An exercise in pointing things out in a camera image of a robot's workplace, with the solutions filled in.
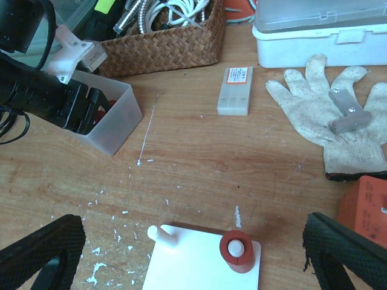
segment yellow-green sticky note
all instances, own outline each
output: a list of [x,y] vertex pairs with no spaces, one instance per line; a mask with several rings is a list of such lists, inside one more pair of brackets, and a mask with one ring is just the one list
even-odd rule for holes
[[114,4],[114,1],[115,0],[99,0],[94,10],[99,11],[103,14],[108,14],[110,11],[110,8]]

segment white label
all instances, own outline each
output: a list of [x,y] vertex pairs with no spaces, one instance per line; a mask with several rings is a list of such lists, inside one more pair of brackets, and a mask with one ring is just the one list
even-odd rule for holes
[[247,71],[249,68],[230,68],[227,83],[247,83]]

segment wooden table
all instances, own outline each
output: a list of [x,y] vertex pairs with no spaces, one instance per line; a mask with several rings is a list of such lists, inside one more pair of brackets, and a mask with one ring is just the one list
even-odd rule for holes
[[[303,272],[307,214],[334,218],[352,183],[325,179],[322,148],[296,133],[266,91],[284,70],[258,65],[251,28],[227,27],[216,65],[125,78],[144,117],[114,156],[32,116],[27,136],[0,151],[0,248],[80,215],[86,244],[73,289],[141,289],[154,246],[148,226],[237,229],[239,207],[241,230],[262,245],[260,289],[320,289],[312,267]],[[249,116],[219,117],[225,68],[250,65]],[[341,70],[328,68],[328,79]],[[373,67],[355,86],[360,101],[385,79]],[[86,280],[96,263],[106,266],[94,287]]]

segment white peg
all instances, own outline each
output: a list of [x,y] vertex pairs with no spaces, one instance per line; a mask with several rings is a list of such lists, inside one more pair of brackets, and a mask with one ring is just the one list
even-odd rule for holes
[[244,245],[240,240],[232,240],[227,246],[229,253],[234,258],[242,257],[244,253]]
[[151,225],[148,228],[148,237],[155,242],[162,243],[167,247],[174,247],[177,244],[175,236],[171,236],[169,233],[164,231],[162,228],[159,228],[156,225]]

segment white glove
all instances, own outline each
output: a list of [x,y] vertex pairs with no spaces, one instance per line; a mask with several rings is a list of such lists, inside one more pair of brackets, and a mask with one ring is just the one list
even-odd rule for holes
[[369,71],[351,66],[333,81],[330,88],[325,77],[327,58],[323,54],[311,57],[305,76],[295,69],[284,73],[289,87],[275,80],[266,89],[282,108],[296,131],[307,140],[324,147],[326,177],[329,180],[357,180],[362,175],[387,178],[387,162],[382,145],[387,142],[387,83],[377,83],[367,99],[364,110],[372,114],[371,124],[363,129],[336,135],[329,122],[343,115],[330,99],[330,89],[345,88],[355,98],[353,83]]

